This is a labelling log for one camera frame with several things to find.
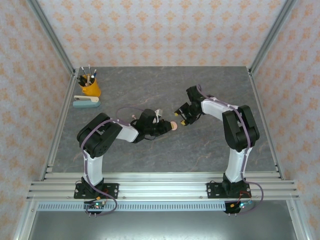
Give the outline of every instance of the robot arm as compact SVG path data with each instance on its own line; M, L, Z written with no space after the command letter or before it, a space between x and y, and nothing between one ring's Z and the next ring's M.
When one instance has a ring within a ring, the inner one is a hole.
M214 96L208 96L212 100L207 99L199 93L196 86L188 88L186 92L191 104L189 105L186 102L177 111L175 111L175 115L182 116L183 121L181 121L181 124L184 126L193 124L201 115L206 114L223 122L225 140L230 147L228 167L223 176L224 190L228 197L239 196L239 193L232 193L234 192L232 191L232 188L237 183L241 184L241 182L243 182L241 172L248 142L243 127L240 125L239 118L231 107L240 112L241 118L243 119L249 134L251 147L246 153L247 156L255 145L256 140L260 137L250 108L247 105L226 106Z
M84 151L87 155L87 175L93 186L101 188L104 182L102 174L103 156L116 139L125 140L129 143L138 143L146 135L158 137L162 134L175 130L175 122L159 120L161 114L151 109L145 109L139 119L135 119L130 125L123 125L118 122L108 122L101 126L98 131L85 142ZM110 120L105 113L100 113L89 122L77 135L76 139L81 147L88 134L102 122ZM94 190L87 182L86 173L81 178L82 184L88 191L94 194Z

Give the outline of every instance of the table surface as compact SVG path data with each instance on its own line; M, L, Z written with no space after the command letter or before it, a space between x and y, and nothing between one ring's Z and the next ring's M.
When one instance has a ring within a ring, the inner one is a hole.
M247 171L274 171L275 164L259 113L258 105L243 66L166 66L166 67L93 67L101 89L101 105L96 108L74 108L70 102L53 172L79 173L84 163L78 132L99 113L116 117L117 109L133 106L140 109L162 109L163 119L178 123L155 140L137 144L116 140L103 157L103 172L166 173L224 172L228 166L229 147L225 141L223 123L213 116L203 115L192 125L182 126L174 112L189 102L186 89L201 84L208 95L232 105L248 105L260 131L260 139L252 149ZM78 84L73 95L83 95ZM138 110L123 109L119 117L131 122Z

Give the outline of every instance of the stapler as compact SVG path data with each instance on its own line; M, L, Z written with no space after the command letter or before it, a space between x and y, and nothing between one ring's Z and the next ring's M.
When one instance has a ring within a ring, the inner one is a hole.
M73 107L77 109L96 108L101 102L97 96L74 96Z

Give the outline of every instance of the black mounting plate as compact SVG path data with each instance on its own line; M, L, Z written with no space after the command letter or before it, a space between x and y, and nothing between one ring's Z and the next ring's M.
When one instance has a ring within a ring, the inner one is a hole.
M234 196L227 195L225 189L222 186L222 182L208 182L206 184L206 194L208 199L229 199L229 198L239 198L240 192L247 192L247 189L250 189L249 184L243 183L238 186L237 193ZM250 199L250 197L246 194L241 196L241 199Z
M118 198L119 193L119 183L103 183L102 191L111 195L115 199ZM79 182L75 185L74 190L74 199L95 199L95 194L90 192L82 182ZM100 195L101 199L107 198L104 195Z

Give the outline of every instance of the orange patterned wall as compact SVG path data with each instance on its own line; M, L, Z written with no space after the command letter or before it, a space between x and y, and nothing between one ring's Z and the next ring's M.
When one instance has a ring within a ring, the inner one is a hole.
M75 67L250 66L285 0L40 0Z
M70 75L26 0L0 5L0 239L13 239L44 165Z
M255 75L285 176L320 236L320 1L298 0Z

